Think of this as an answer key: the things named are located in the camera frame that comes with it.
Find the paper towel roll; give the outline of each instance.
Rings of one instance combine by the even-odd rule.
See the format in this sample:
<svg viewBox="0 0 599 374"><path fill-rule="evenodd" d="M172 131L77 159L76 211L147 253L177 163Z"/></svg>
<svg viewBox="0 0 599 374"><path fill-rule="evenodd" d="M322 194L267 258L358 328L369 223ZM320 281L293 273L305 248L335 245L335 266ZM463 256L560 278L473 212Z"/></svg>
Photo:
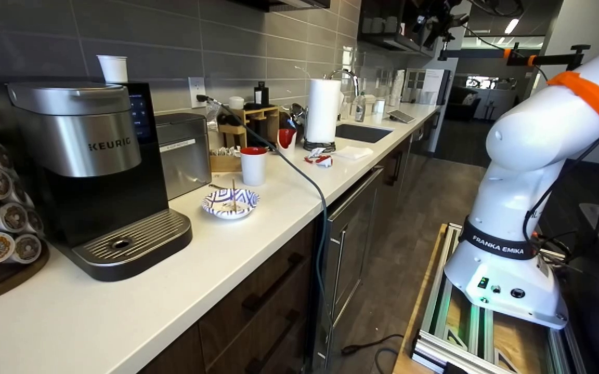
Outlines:
<svg viewBox="0 0 599 374"><path fill-rule="evenodd" d="M340 107L342 107L342 81L312 80L309 91L309 118L306 118L306 139L310 144L335 141Z"/></svg>

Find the ceiling light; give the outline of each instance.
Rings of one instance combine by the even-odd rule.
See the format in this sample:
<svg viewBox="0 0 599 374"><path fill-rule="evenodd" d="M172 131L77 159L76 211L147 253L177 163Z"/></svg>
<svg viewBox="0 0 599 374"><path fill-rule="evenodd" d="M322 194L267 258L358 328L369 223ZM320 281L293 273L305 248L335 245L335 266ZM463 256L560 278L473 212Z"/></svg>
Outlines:
<svg viewBox="0 0 599 374"><path fill-rule="evenodd" d="M518 24L520 24L520 18L510 18L506 34L511 34Z"/></svg>

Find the keurig logo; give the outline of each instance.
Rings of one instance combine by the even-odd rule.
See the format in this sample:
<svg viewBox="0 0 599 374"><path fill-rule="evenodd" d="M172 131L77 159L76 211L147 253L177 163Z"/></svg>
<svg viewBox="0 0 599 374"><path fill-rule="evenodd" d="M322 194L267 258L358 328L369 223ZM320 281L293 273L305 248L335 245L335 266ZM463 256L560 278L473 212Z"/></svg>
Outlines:
<svg viewBox="0 0 599 374"><path fill-rule="evenodd" d="M119 138L113 141L93 141L93 144L89 144L89 152L105 152L105 149L128 147L128 146L131 146L131 139Z"/></svg>

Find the ceiling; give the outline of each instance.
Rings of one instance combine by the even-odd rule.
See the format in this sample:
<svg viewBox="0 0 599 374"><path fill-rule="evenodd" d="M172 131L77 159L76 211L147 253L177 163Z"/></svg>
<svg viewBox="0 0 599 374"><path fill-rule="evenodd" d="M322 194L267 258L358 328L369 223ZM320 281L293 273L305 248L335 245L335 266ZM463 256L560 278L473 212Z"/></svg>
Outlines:
<svg viewBox="0 0 599 374"><path fill-rule="evenodd" d="M525 12L520 24L515 29L515 38L540 38L549 32L549 24L558 9L561 7L561 0L470 0L470 22L468 29L481 38L503 38L506 28L510 18L518 12L518 3L522 3Z"/></svg>

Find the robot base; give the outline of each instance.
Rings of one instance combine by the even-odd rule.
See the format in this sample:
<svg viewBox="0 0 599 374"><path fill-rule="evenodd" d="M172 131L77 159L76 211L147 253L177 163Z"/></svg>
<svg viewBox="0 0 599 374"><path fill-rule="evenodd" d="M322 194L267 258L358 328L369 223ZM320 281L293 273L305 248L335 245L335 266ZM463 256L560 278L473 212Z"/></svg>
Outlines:
<svg viewBox="0 0 599 374"><path fill-rule="evenodd" d="M569 308L551 268L540 260L508 260L463 242L445 276L470 304L561 331Z"/></svg>

